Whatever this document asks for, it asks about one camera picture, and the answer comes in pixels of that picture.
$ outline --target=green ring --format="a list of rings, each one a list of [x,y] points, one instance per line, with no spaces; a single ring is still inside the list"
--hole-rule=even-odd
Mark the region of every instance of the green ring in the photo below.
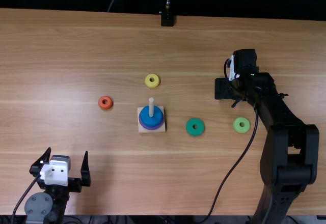
[[[238,133],[247,133],[250,129],[250,122],[244,117],[238,117],[233,122],[233,128]]]
[[[188,120],[185,129],[191,136],[200,136],[205,130],[204,123],[198,118]]]

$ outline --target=wooden table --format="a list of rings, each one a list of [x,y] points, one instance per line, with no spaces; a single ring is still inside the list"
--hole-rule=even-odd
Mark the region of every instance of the wooden table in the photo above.
[[[71,156],[74,177],[89,151],[92,186],[71,194],[66,214],[207,214],[251,136],[232,122],[254,123],[248,104],[214,100],[214,79],[242,48],[256,49],[293,113],[319,128],[317,180],[288,213],[325,214],[325,33],[325,22],[312,21],[179,16],[170,28],[155,15],[1,9],[0,214],[12,212],[47,147]],[[149,73],[160,76],[157,89],[145,86]],[[111,111],[99,108],[103,95],[114,99]],[[137,107],[151,96],[166,109],[167,132],[138,134]],[[185,132],[192,117],[205,123],[200,137]],[[214,214],[254,213],[265,137],[259,122]]]

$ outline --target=light green ring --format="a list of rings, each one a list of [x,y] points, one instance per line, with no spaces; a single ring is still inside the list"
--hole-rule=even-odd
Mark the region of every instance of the light green ring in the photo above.
[[[250,129],[250,122],[244,117],[238,117],[233,122],[233,128],[238,133],[247,133]]]

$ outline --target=yellow ring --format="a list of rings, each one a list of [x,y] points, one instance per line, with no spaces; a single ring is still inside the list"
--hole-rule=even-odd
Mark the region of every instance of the yellow ring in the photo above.
[[[149,74],[145,78],[145,84],[149,88],[155,88],[159,85],[159,78],[155,74]]]

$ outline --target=blue ring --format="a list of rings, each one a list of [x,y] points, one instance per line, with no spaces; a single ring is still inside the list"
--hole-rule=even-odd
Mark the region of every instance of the blue ring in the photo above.
[[[159,107],[154,106],[154,116],[149,117],[149,107],[148,105],[142,109],[139,114],[139,121],[144,124],[146,127],[157,127],[164,120],[164,116]]]

